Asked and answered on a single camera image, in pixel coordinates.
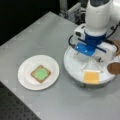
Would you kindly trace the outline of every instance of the bread slice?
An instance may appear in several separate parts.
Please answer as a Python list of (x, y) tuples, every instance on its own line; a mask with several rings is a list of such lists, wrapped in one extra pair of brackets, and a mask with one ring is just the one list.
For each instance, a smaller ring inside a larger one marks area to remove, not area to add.
[(31, 76), (40, 83), (43, 83), (51, 74), (51, 71), (44, 66), (38, 66), (32, 73)]

